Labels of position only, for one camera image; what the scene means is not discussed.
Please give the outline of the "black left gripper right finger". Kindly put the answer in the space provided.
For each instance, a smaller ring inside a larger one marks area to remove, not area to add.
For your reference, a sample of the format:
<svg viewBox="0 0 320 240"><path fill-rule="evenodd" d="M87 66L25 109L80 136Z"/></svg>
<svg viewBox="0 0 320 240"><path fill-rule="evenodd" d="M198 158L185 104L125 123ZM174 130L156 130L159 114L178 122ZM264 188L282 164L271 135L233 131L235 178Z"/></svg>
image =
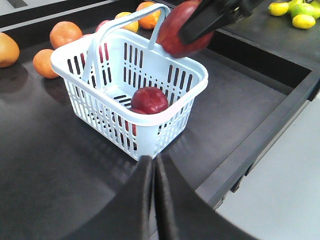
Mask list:
<svg viewBox="0 0 320 240"><path fill-rule="evenodd" d="M155 159L154 203L160 240L254 239L203 201L168 155Z"/></svg>

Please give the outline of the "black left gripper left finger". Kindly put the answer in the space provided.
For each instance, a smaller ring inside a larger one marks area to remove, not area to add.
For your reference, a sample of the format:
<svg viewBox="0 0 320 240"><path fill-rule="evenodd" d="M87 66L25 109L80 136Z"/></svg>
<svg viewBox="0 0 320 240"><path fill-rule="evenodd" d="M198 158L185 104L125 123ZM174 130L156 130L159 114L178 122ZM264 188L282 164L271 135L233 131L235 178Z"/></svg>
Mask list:
<svg viewBox="0 0 320 240"><path fill-rule="evenodd" d="M142 156L116 196L66 240L148 240L154 162Z"/></svg>

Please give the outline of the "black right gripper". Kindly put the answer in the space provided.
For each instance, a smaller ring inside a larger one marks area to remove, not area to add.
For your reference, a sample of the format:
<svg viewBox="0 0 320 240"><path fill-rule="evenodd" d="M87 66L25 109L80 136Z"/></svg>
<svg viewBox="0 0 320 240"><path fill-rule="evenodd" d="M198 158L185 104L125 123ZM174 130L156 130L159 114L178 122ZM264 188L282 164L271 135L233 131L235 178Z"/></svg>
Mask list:
<svg viewBox="0 0 320 240"><path fill-rule="evenodd" d="M202 0L178 31L185 45L252 15L262 0Z"/></svg>

